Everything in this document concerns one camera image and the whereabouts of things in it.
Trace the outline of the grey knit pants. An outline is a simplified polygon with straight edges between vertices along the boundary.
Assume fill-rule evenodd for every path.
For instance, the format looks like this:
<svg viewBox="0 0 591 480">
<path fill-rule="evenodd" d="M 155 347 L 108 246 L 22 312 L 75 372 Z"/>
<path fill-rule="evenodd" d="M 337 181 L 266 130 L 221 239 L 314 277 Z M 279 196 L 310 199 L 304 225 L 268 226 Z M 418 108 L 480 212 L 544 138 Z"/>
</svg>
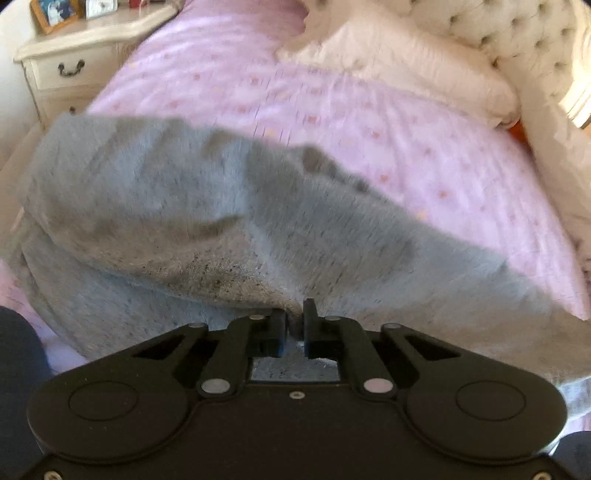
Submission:
<svg viewBox="0 0 591 480">
<path fill-rule="evenodd" d="M 180 120 L 63 115 L 20 180 L 6 260 L 96 360 L 190 322 L 223 329 L 305 299 L 370 330 L 399 321 L 533 372 L 590 410 L 590 326 L 500 256 L 451 238 L 312 147 Z"/>
</svg>

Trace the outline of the pink patterned bed sheet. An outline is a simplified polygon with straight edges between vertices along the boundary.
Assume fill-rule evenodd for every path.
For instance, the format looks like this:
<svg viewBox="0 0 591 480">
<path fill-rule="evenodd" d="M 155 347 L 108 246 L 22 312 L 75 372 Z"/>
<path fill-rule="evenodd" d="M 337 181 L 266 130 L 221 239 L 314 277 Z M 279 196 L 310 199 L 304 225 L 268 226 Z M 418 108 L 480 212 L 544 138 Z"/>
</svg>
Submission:
<svg viewBox="0 0 591 480">
<path fill-rule="evenodd" d="M 188 1 L 75 115 L 174 119 L 318 149 L 412 218 L 500 256 L 590 326 L 583 269 L 532 153 L 436 100 L 276 59 L 304 15 L 296 1 Z M 93 360 L 41 318 L 6 260 L 23 216 L 19 185 L 2 244 L 1 304 L 27 325 L 50 371 L 64 372 Z"/>
</svg>

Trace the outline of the orange cloth piece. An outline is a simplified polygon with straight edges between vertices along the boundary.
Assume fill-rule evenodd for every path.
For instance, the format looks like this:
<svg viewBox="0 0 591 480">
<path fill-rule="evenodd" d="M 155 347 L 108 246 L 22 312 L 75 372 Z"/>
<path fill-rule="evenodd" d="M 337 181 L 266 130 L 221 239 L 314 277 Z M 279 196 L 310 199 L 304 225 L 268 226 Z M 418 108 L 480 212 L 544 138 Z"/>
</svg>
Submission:
<svg viewBox="0 0 591 480">
<path fill-rule="evenodd" d="M 521 121 L 517 121 L 512 127 L 508 129 L 508 133 L 522 146 L 530 150 L 531 146 L 528 141 L 526 131 Z"/>
</svg>

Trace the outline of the cream pillow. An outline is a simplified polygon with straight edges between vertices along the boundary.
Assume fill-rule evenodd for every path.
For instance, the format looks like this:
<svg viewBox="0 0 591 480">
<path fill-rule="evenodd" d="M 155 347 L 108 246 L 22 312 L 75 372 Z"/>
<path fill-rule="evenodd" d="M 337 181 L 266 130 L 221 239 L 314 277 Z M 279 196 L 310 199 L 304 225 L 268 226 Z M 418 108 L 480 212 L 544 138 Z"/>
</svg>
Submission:
<svg viewBox="0 0 591 480">
<path fill-rule="evenodd" d="M 304 1 L 304 32 L 282 61 L 348 73 L 444 103 L 489 127 L 520 117 L 514 87 L 485 54 L 421 29 L 409 1 Z"/>
</svg>

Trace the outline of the cream duvet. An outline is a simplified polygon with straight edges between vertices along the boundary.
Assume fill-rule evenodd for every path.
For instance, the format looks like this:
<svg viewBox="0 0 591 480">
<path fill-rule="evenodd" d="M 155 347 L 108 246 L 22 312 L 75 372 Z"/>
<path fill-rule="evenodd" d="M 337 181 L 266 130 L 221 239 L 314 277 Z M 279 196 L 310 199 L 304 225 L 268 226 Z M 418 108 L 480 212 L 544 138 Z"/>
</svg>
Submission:
<svg viewBox="0 0 591 480">
<path fill-rule="evenodd" d="M 519 91 L 521 123 L 541 181 L 573 240 L 579 262 L 590 266 L 590 137 L 541 89 Z"/>
</svg>

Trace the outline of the cream bedside table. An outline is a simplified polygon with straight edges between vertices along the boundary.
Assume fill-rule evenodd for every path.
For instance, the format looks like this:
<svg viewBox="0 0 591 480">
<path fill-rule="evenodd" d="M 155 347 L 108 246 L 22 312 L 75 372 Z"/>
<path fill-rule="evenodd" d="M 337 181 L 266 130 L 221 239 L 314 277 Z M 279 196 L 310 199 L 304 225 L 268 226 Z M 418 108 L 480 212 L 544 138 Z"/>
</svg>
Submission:
<svg viewBox="0 0 591 480">
<path fill-rule="evenodd" d="M 42 127 L 49 128 L 62 113 L 82 112 L 133 50 L 183 6 L 183 1 L 139 9 L 122 5 L 112 14 L 79 20 L 20 46 L 13 60 L 24 70 Z"/>
</svg>

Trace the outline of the cream tufted headboard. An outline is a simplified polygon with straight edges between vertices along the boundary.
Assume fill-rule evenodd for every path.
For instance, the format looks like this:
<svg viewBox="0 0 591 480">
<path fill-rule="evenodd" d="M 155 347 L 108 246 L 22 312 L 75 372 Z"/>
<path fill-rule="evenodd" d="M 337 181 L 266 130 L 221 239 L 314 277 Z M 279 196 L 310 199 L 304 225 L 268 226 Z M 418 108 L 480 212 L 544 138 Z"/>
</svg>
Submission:
<svg viewBox="0 0 591 480">
<path fill-rule="evenodd" d="M 590 5 L 584 1 L 413 1 L 422 28 L 497 64 L 513 58 L 573 123 L 590 123 Z"/>
</svg>

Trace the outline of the small white alarm clock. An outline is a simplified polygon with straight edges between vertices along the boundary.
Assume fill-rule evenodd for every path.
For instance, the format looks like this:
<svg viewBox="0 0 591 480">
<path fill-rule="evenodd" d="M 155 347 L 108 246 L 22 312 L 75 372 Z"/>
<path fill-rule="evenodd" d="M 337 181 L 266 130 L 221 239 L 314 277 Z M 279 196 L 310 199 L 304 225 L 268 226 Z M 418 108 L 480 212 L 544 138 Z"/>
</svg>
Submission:
<svg viewBox="0 0 591 480">
<path fill-rule="evenodd" d="M 95 19 L 112 14 L 117 9 L 117 0 L 86 0 L 84 13 L 86 19 Z"/>
</svg>

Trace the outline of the wooden picture frame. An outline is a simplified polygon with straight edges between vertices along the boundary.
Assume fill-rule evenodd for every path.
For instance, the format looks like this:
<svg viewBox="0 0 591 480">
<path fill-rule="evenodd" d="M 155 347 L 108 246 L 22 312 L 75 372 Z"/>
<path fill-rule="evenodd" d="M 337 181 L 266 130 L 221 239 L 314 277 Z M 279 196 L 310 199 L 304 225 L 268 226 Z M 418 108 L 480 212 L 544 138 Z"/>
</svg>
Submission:
<svg viewBox="0 0 591 480">
<path fill-rule="evenodd" d="M 30 9 L 39 31 L 44 35 L 60 30 L 80 18 L 78 1 L 31 0 Z"/>
</svg>

